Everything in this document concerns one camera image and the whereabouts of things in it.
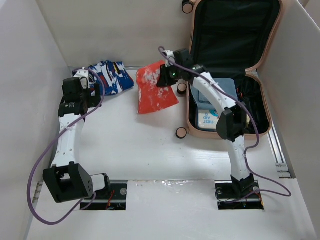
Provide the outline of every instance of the white wall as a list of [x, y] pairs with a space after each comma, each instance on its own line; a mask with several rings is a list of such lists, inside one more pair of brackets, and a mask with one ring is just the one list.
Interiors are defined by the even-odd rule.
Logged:
[[182, 0], [37, 3], [71, 67], [106, 59], [124, 61], [126, 66], [145, 66], [161, 59], [160, 45], [173, 50], [189, 47], [191, 14], [182, 12]]
[[18, 240], [29, 173], [56, 133], [70, 73], [35, 0], [0, 0], [0, 43], [0, 239]]
[[305, 8], [310, 0], [298, 0], [301, 5]]
[[320, 237], [320, 29], [295, 0], [287, 8], [259, 69], [280, 139]]
[[305, 7], [315, 23], [320, 26], [320, 0], [310, 0]]

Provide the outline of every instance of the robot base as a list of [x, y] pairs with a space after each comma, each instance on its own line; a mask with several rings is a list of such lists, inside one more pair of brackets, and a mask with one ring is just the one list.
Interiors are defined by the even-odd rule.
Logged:
[[[126, 210], [128, 181], [113, 180], [113, 181], [110, 181], [110, 183], [111, 183], [111, 188], [110, 188], [111, 191], [107, 191], [105, 189], [96, 191], [95, 200], [88, 208], [85, 209], [85, 211]], [[80, 208], [85, 207], [91, 201], [91, 199], [92, 197], [84, 199], [80, 204]]]
[[[258, 182], [255, 181], [255, 186], [259, 187]], [[260, 194], [252, 194], [248, 198], [239, 201], [231, 202], [239, 199], [251, 192], [250, 189], [242, 192], [241, 196], [235, 193], [235, 186], [232, 181], [215, 181], [215, 197], [218, 200], [217, 206], [219, 210], [263, 210], [264, 203]]]

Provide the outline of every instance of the white table surface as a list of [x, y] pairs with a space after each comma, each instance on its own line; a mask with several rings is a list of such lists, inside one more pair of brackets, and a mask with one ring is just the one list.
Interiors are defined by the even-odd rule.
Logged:
[[[248, 153], [249, 164], [259, 174], [281, 181], [293, 196], [263, 194], [265, 210], [218, 210], [214, 180], [229, 180], [231, 174], [226, 144], [190, 135], [177, 139], [175, 131], [186, 118], [186, 101], [179, 100], [163, 111], [138, 115], [137, 86], [106, 97], [86, 119], [79, 162], [91, 175], [137, 180], [128, 183], [126, 211], [76, 210], [56, 226], [34, 219], [28, 240], [316, 239], [298, 182], [279, 179], [267, 136]], [[259, 185], [282, 191], [262, 179]], [[36, 210], [55, 221], [74, 203], [56, 204], [44, 185]]]

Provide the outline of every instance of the open suitcase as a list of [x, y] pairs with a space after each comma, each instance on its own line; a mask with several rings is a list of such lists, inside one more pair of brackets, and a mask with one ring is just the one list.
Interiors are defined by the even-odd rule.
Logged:
[[[246, 104], [260, 135], [268, 133], [272, 120], [256, 69], [267, 56], [282, 9], [282, 0], [182, 2], [184, 13], [193, 12], [189, 51], [194, 63], [204, 65], [213, 78], [234, 80], [238, 99]], [[197, 127], [201, 119], [189, 85], [186, 92], [187, 131], [195, 137], [219, 139], [216, 132]], [[245, 137], [255, 138], [250, 122]]]

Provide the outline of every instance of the suitcase wheel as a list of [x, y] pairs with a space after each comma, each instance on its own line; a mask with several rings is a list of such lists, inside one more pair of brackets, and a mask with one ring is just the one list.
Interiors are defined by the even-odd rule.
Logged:
[[184, 95], [187, 92], [187, 85], [185, 83], [179, 83], [177, 87], [177, 93]]
[[184, 127], [179, 127], [176, 132], [175, 135], [178, 139], [184, 139], [187, 136], [187, 129], [185, 129]]
[[185, 14], [192, 13], [192, 11], [194, 9], [194, 5], [195, 4], [192, 1], [183, 0], [182, 1], [182, 12], [184, 12]]

